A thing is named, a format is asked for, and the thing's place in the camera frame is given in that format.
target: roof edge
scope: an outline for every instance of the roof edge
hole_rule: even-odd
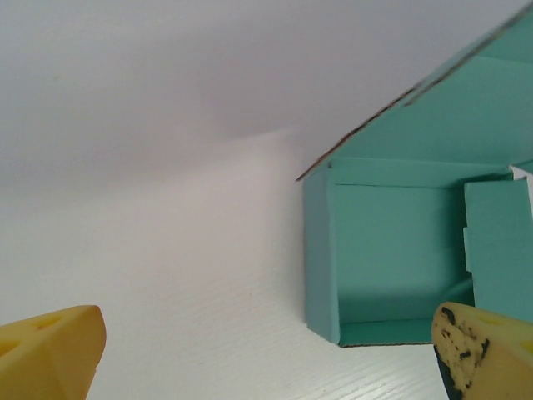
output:
[[[411,93],[413,93],[417,88],[422,84],[423,81],[420,81],[415,86],[413,86],[408,91],[402,93],[396,100],[393,102],[390,102],[387,104],[384,108],[382,108],[380,111],[378,111],[376,114],[374,114],[372,117],[368,118],[364,123],[359,125],[359,127],[356,127],[346,135],[344,135],[341,140],[339,140],[335,145],[330,148],[327,152],[323,153],[302,175],[300,175],[296,181],[301,181],[308,173],[310,173],[313,169],[318,167],[328,156],[330,156],[335,150],[337,150],[340,146],[342,146],[349,138],[357,134],[359,131],[361,131],[363,128],[365,128],[369,123],[372,121],[378,119],[383,113],[393,108],[395,105],[397,105],[401,100],[409,96]]]
[[[342,146],[349,138],[356,135],[358,132],[360,132],[363,128],[365,128],[369,123],[372,121],[378,119],[383,113],[385,113],[387,110],[393,108],[395,105],[397,105],[401,100],[405,99],[407,96],[415,92],[418,88],[421,88],[421,90],[416,93],[409,101],[407,102],[406,106],[410,106],[413,103],[415,103],[420,97],[424,96],[424,94],[428,93],[432,88],[437,86],[439,83],[446,80],[450,75],[452,75],[454,72],[456,72],[459,68],[464,66],[466,63],[470,61],[476,54],[481,52],[484,48],[486,48],[489,44],[494,42],[499,36],[501,36],[507,29],[511,28],[513,25],[518,23],[524,15],[527,13],[533,11],[533,1],[527,3],[523,8],[521,8],[518,12],[516,12],[512,17],[508,18],[506,21],[504,21],[499,27],[495,29],[495,31],[484,41],[482,41],[478,46],[474,47],[471,51],[469,51],[465,56],[461,57],[456,63],[454,63],[450,68],[448,68],[446,71],[444,71],[438,78],[436,78],[435,81],[429,83],[428,85],[424,86],[424,83],[426,83],[428,76],[424,77],[420,82],[418,82],[415,86],[413,86],[408,91],[404,92],[402,95],[399,96],[396,100],[386,105],[384,108],[382,108],[380,111],[378,111],[376,114],[374,114],[372,117],[368,118],[363,124],[361,124],[359,127],[355,128],[354,130],[347,133],[344,137],[341,138],[333,147],[331,147],[327,152],[323,153],[302,175],[300,175],[296,181],[301,181],[303,178],[305,178],[312,170],[314,170],[316,167],[318,167],[326,158],[328,158],[335,150],[337,150],[340,146]]]

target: white backdrop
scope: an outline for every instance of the white backdrop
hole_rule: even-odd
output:
[[[96,303],[89,398],[444,399],[303,319],[319,153],[526,0],[0,5],[0,323]]]

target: teal foam board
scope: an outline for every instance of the teal foam board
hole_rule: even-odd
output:
[[[347,134],[304,179],[306,321],[426,343],[439,303],[532,321],[533,2]]]
[[[517,63],[533,63],[531,51],[531,31],[533,13],[526,12],[505,35],[490,43],[479,55]]]
[[[304,182],[306,323],[330,342],[339,343],[340,324],[336,268],[332,247],[326,172],[318,170]]]
[[[532,93],[533,65],[474,57],[413,105],[361,130],[332,156],[498,166],[528,160]]]
[[[462,187],[335,186],[341,324],[432,317],[469,277],[463,196]]]
[[[431,342],[432,318],[341,325],[341,347]]]
[[[476,306],[533,322],[533,221],[525,179],[466,184]]]

